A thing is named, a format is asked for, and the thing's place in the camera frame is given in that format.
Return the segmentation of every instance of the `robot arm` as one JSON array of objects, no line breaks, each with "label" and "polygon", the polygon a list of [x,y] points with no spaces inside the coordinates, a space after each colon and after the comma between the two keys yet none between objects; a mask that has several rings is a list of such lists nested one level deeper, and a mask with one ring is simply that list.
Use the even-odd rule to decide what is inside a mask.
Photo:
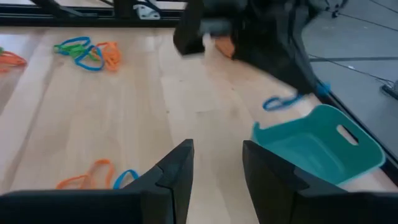
[{"label": "robot arm", "polygon": [[317,90],[303,28],[320,11],[315,0],[191,0],[174,33],[182,55],[203,53],[204,34],[231,36],[233,59],[270,73],[306,95]]}]

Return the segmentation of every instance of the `wooden table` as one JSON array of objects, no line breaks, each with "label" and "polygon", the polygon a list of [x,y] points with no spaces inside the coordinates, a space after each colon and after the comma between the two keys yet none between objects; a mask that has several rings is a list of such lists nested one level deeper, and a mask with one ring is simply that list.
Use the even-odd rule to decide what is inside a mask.
[{"label": "wooden table", "polygon": [[[143,174],[192,138],[188,222],[258,223],[244,180],[242,141],[255,121],[266,127],[299,118],[319,102],[311,96],[268,113],[261,108],[266,98],[294,91],[224,58],[211,40],[204,57],[182,59],[172,33],[0,27],[0,45],[29,62],[0,76],[1,192],[53,189],[101,158],[113,161],[117,175],[126,169]],[[123,52],[119,72],[89,72],[53,53],[54,44],[81,35],[117,41]],[[103,179],[101,172],[97,178]],[[380,169],[343,188],[397,191]]]}]

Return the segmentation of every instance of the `cable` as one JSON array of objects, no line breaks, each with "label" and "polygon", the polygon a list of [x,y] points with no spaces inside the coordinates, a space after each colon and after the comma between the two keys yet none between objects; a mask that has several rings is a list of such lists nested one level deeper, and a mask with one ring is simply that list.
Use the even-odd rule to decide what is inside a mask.
[{"label": "cable", "polygon": [[343,68],[350,69],[350,70],[355,71],[355,72],[358,72],[358,73],[360,73],[360,74],[368,75],[368,76],[370,76],[370,77],[375,78],[377,81],[379,81],[379,82],[381,82],[381,83],[383,83],[383,84],[387,84],[388,86],[394,86],[394,82],[391,81],[391,80],[388,80],[388,79],[386,79],[386,78],[381,78],[381,77],[378,77],[378,76],[376,76],[376,75],[372,75],[372,74],[370,74],[370,73],[368,73],[368,72],[359,71],[359,70],[354,69],[354,68],[351,68],[351,67],[349,67],[349,66],[342,65],[342,64],[337,63],[337,62],[334,62],[334,61],[332,61],[332,60],[328,60],[327,58],[324,58],[324,57],[319,57],[319,56],[312,55],[312,54],[308,54],[308,55],[309,55],[309,56],[312,56],[312,57],[316,57],[316,58],[321,58],[321,59],[323,59],[323,60],[325,60],[325,61],[327,61],[327,62],[334,63],[335,65],[338,65],[338,66],[343,67]]},{"label": "cable", "polygon": [[383,8],[386,8],[386,9],[388,9],[388,10],[390,10],[390,11],[392,11],[392,12],[398,14],[398,11],[393,10],[393,9],[391,9],[390,7],[387,7],[387,6],[385,6],[385,5],[381,4],[381,3],[378,3],[378,2],[375,1],[375,0],[369,0],[369,1],[373,2],[374,4],[378,4],[379,6],[381,6],[381,7],[383,7]]},{"label": "cable", "polygon": [[375,22],[372,22],[372,21],[368,21],[366,19],[360,19],[360,18],[357,18],[357,17],[354,17],[354,16],[343,14],[343,13],[340,13],[340,15],[345,16],[345,17],[349,17],[349,18],[352,18],[352,19],[356,19],[356,20],[359,20],[359,21],[368,22],[370,24],[373,24],[373,25],[376,25],[376,26],[379,26],[379,27],[383,27],[383,28],[398,32],[398,29],[391,28],[391,27],[388,27],[388,26],[385,26],[385,25],[381,25],[381,24],[378,24],[378,23],[375,23]]}]

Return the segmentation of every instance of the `metal frame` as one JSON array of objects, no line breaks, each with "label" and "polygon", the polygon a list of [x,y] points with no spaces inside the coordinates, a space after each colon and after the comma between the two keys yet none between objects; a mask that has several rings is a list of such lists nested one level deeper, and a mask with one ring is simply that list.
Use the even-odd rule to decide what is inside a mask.
[{"label": "metal frame", "polygon": [[175,27],[182,10],[159,9],[160,19],[139,19],[136,0],[114,0],[112,7],[65,7],[54,0],[31,0],[36,5],[0,4],[0,26],[42,27]]}]

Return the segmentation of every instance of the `black metal rail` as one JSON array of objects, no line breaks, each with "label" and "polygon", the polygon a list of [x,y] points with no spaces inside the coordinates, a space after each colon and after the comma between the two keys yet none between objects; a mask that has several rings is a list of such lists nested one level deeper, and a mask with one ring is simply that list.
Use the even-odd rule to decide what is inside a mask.
[{"label": "black metal rail", "polygon": [[43,27],[175,27],[182,10],[164,9],[159,20],[141,20],[131,9],[131,17],[115,16],[111,7],[67,7],[80,16],[55,16],[39,6],[0,4],[0,26]]}]

